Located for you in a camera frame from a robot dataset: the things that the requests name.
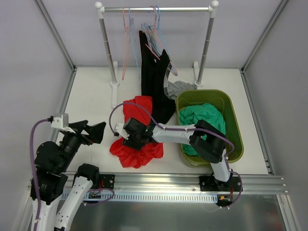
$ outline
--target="green cloth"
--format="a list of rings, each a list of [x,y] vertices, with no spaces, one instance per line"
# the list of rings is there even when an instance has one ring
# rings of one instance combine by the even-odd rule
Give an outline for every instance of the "green cloth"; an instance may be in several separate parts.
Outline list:
[[[209,103],[202,105],[188,106],[180,110],[180,125],[196,124],[199,119],[205,120],[221,133],[226,135],[226,124],[222,114],[217,108]],[[184,152],[190,156],[199,156],[193,147],[183,144]]]

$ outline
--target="metal floor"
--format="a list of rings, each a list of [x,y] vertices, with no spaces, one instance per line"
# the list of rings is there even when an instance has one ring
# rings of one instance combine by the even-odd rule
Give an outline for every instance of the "metal floor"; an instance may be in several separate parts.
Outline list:
[[[85,230],[284,231],[285,227],[275,195],[242,195],[230,210],[219,210],[214,204],[161,202],[80,206],[71,231]]]

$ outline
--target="white table surface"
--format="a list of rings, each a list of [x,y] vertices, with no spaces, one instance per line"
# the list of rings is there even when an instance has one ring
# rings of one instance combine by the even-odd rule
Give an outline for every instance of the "white table surface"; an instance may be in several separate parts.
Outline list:
[[[141,95],[140,79],[136,68],[127,68],[124,81],[122,81],[122,68],[119,68],[120,87],[118,88],[118,103],[133,99]],[[243,144],[242,158],[230,164],[234,171],[240,174],[267,174],[263,153],[258,140],[255,124],[251,115],[247,96],[242,83],[239,70],[236,69],[206,69],[203,75],[204,89],[218,89],[227,93],[233,103],[238,120]],[[69,96],[66,113],[69,122],[88,120],[89,125],[105,121],[107,123],[104,138],[101,144],[81,146],[74,157],[68,171],[77,171],[83,163],[96,165],[101,172],[127,172],[127,173],[211,173],[210,167],[192,168],[182,163],[180,159],[179,144],[164,143],[164,157],[153,159],[146,166],[134,169],[123,168],[117,156],[110,154],[111,144],[117,140],[108,126],[111,108],[110,71],[105,67],[79,67]],[[193,69],[180,68],[178,76],[169,76],[174,82],[182,80],[193,83]],[[112,125],[123,123],[122,107],[118,108],[112,118]],[[176,124],[176,114],[168,122]]]

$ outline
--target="pink hanger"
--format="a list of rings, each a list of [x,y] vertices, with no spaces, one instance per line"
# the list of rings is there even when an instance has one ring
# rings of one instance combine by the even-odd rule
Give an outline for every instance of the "pink hanger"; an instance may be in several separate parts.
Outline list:
[[[127,31],[129,29],[129,26],[126,26],[125,23],[125,14],[124,14],[124,8],[125,6],[123,6],[123,25],[124,25],[124,29],[125,29],[125,41],[124,41],[124,60],[123,60],[123,72],[122,72],[122,80],[124,80],[124,76],[126,73],[126,67],[127,67],[127,54],[128,54],[128,47],[127,47]]]

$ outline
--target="red cloth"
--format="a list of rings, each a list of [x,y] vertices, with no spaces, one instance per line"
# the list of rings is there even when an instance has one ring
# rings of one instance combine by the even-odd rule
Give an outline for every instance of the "red cloth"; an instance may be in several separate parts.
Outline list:
[[[148,112],[152,113],[152,98],[151,96],[136,96],[132,100],[124,101],[130,103],[136,103],[144,107]],[[123,113],[125,122],[129,118],[135,118],[140,122],[148,125],[151,121],[150,116],[141,108],[126,104],[123,105]],[[162,143],[150,143],[145,145],[141,151],[124,146],[122,144],[124,138],[121,138],[114,142],[110,147],[112,155],[119,157],[121,165],[123,167],[140,168],[147,165],[153,158],[162,158],[164,155],[164,148]]]

